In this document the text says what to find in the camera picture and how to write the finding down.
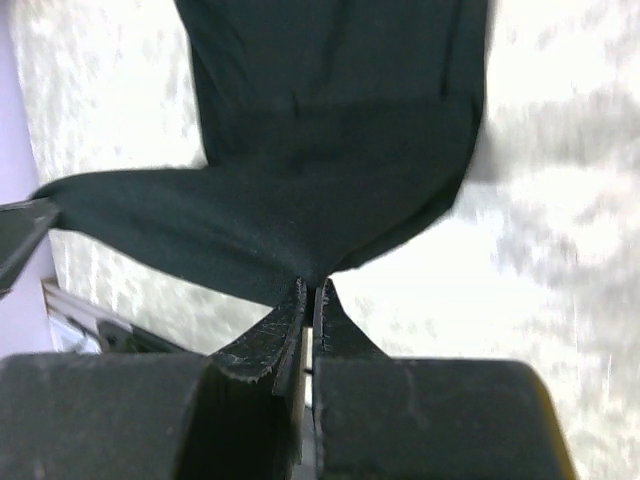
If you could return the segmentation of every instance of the black cloth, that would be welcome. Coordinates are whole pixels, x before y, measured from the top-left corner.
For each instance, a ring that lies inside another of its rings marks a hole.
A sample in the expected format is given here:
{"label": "black cloth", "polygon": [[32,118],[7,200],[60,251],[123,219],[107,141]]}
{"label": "black cloth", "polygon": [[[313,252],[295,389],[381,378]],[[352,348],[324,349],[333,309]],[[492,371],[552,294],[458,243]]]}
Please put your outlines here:
{"label": "black cloth", "polygon": [[35,196],[57,228],[275,305],[451,207],[482,117],[486,0],[177,5],[208,166],[55,181]]}

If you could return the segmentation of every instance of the purple wall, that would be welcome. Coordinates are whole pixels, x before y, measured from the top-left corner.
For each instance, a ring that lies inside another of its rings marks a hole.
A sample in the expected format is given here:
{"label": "purple wall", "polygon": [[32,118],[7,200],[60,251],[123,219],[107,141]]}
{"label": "purple wall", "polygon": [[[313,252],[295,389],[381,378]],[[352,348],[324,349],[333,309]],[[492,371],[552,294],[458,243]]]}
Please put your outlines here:
{"label": "purple wall", "polygon": [[[38,183],[9,35],[7,3],[0,0],[0,204],[25,199]],[[41,278],[53,275],[47,241],[36,252],[14,290],[0,302],[0,358],[53,349],[40,287]]]}

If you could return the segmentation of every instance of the black pants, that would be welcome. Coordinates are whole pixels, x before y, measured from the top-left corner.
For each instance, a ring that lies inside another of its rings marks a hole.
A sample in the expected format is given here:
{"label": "black pants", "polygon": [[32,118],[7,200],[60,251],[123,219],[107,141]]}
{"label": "black pants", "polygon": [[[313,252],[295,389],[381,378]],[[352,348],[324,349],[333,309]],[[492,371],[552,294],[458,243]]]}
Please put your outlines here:
{"label": "black pants", "polygon": [[484,102],[486,0],[178,0],[209,166],[42,187],[57,228],[275,305],[453,204]]}

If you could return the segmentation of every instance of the scratched surface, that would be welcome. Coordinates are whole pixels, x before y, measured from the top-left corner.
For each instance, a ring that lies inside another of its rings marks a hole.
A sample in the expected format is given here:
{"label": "scratched surface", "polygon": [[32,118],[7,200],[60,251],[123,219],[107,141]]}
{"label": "scratched surface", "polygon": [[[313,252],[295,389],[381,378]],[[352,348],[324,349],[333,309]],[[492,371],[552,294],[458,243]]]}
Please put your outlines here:
{"label": "scratched surface", "polygon": [[[12,1],[42,181],[201,163],[170,0]],[[336,286],[389,353],[529,362],[581,478],[640,479],[640,2],[499,1],[487,79],[455,211]],[[77,235],[53,245],[64,288],[195,350],[266,311]]]}

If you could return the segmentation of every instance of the dark green fabric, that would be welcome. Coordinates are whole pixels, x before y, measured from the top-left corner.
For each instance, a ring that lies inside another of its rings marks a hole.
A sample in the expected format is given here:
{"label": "dark green fabric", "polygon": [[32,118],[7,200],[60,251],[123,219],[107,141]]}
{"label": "dark green fabric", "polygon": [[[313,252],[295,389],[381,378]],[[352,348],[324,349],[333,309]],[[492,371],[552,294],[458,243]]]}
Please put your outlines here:
{"label": "dark green fabric", "polygon": [[178,0],[209,166],[44,186],[58,228],[275,305],[451,207],[484,101],[484,0]]}

